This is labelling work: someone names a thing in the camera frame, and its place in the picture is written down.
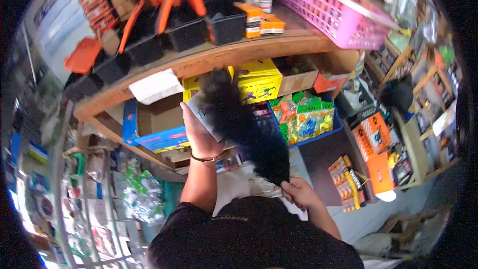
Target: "yellow packaging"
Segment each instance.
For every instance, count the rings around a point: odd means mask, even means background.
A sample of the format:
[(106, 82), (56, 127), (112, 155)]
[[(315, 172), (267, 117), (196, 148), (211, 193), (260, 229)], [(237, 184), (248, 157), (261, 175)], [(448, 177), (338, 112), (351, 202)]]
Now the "yellow packaging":
[[(228, 68), (229, 74), (231, 77), (234, 72), (232, 67)], [(182, 92), (182, 101), (187, 102), (192, 96), (194, 96), (201, 89), (199, 83), (199, 76), (193, 76), (182, 80), (182, 87), (184, 87), (184, 92)]]
[(272, 14), (262, 12), (260, 15), (260, 35), (284, 33), (285, 23)]
[(260, 15), (262, 10), (250, 3), (235, 3), (235, 5), (242, 9), (247, 14), (246, 18), (246, 38), (260, 37)]
[(234, 68), (239, 71), (239, 89), (245, 104), (277, 98), (282, 74), (271, 59), (243, 63)]

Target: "wooden shelf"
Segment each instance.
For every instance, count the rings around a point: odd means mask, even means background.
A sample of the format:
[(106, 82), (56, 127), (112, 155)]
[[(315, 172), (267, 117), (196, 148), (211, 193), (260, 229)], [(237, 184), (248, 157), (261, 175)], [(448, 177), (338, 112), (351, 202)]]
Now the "wooden shelf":
[(74, 115), (78, 121), (86, 121), (101, 112), (133, 98), (128, 86), (157, 72), (173, 69), (179, 78), (187, 78), (224, 67), (247, 63), (264, 58), (292, 54), (336, 51), (337, 47), (326, 35), (282, 5), (272, 10), (286, 23), (281, 36), (242, 39), (223, 46), (205, 43), (187, 51), (167, 51), (160, 60), (129, 71), (123, 79), (104, 87), (95, 95), (80, 101)]

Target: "yellow box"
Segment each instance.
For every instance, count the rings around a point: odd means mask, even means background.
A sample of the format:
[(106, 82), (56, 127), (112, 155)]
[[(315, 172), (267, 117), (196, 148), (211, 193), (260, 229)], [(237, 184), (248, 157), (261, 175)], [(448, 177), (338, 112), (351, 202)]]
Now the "yellow box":
[(271, 59), (243, 63), (234, 67), (239, 71), (239, 89), (245, 104), (277, 98), (281, 87), (282, 74)]
[[(229, 74), (231, 77), (234, 72), (232, 67), (228, 68)], [(182, 87), (184, 87), (184, 92), (182, 92), (182, 101), (187, 102), (192, 96), (194, 96), (201, 89), (200, 76), (193, 76), (182, 80)]]
[(260, 15), (260, 35), (280, 35), (284, 33), (285, 23), (272, 14), (262, 12)]

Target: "white paper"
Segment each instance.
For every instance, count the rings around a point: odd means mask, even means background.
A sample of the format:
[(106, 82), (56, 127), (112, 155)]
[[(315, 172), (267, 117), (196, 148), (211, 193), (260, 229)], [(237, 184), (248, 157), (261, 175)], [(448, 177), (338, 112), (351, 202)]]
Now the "white paper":
[(186, 104), (189, 106), (197, 119), (203, 124), (206, 130), (214, 137), (215, 140), (219, 142), (222, 140), (222, 137), (214, 132), (211, 123), (211, 117), (208, 117), (207, 113), (205, 113), (204, 109), (201, 107), (201, 100), (203, 96), (203, 92), (199, 91), (194, 96), (192, 96), (186, 102)]
[(128, 88), (136, 100), (145, 105), (184, 91), (171, 68), (136, 81)]

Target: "orange packaging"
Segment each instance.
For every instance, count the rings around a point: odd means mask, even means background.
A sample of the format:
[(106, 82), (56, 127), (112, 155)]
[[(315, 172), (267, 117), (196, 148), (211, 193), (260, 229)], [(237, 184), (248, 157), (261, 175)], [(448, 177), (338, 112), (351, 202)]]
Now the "orange packaging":
[(352, 130), (352, 134), (365, 162), (371, 156), (384, 152), (391, 144), (390, 131), (380, 112), (361, 121)]
[(367, 162), (367, 168), (373, 194), (395, 189), (395, 183), (393, 182), (388, 166), (388, 154), (386, 152), (370, 157)]

